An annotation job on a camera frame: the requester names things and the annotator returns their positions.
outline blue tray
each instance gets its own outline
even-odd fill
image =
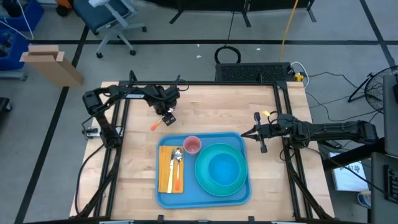
[[[156,150],[156,180],[155,197],[157,203],[164,208],[198,208],[241,205],[246,203],[251,196],[251,184],[249,173],[243,187],[233,195],[227,197],[217,197],[207,193],[198,184],[195,177],[195,161],[197,155],[193,156],[184,153],[184,191],[182,194],[165,194],[158,192],[159,181],[159,146],[182,146],[184,139],[188,136],[200,138],[202,149],[216,143],[225,143],[238,149],[246,157],[246,147],[243,139],[235,132],[222,133],[198,133],[198,134],[178,134],[163,137]]]

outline black keyboard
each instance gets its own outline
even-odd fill
[[[398,171],[384,165],[384,197],[398,203]]]

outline spoon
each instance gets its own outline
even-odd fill
[[[174,158],[177,160],[177,180],[175,181],[175,190],[180,190],[180,161],[182,160],[182,151],[177,148],[174,154]]]

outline teal plate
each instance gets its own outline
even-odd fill
[[[195,163],[199,185],[209,194],[225,197],[236,193],[248,176],[243,155],[228,144],[212,144],[199,154]]]

